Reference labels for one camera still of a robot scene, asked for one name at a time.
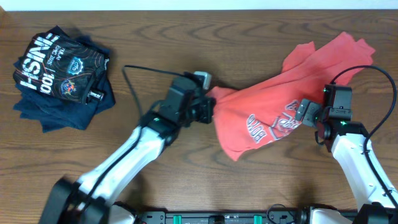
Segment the red printed t-shirt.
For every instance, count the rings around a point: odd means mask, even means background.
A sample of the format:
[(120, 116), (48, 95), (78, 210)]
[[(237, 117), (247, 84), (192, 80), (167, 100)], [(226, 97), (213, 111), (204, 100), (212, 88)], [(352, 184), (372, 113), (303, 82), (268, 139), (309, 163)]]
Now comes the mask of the red printed t-shirt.
[(285, 58), (279, 75), (242, 90), (216, 86), (208, 96), (216, 100), (213, 121), (222, 150), (237, 161), (289, 135), (300, 126), (295, 119), (300, 102), (323, 100), (323, 88), (337, 74), (347, 85), (363, 65), (373, 64), (375, 49), (364, 39), (342, 32), (323, 47), (313, 42), (297, 45)]

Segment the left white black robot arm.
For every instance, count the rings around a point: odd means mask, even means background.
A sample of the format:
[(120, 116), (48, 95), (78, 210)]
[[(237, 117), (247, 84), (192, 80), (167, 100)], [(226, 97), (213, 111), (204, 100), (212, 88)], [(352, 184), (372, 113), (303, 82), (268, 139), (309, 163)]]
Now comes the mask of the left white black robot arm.
[(130, 181), (171, 145), (182, 127), (209, 124), (215, 99), (205, 95), (211, 75), (185, 73), (173, 79), (164, 100), (142, 115), (128, 140), (76, 182), (61, 178), (53, 186), (40, 223), (134, 223), (135, 216), (116, 208), (116, 199)]

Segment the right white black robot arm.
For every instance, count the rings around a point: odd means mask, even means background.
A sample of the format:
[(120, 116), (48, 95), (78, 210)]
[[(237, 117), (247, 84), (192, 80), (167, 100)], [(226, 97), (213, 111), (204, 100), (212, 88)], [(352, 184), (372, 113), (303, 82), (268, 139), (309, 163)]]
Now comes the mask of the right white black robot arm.
[(350, 87), (325, 85), (323, 102), (304, 98), (295, 118), (316, 129), (317, 144), (342, 168), (358, 208), (353, 223), (397, 223), (397, 189), (377, 160), (366, 128), (352, 121), (351, 100)]

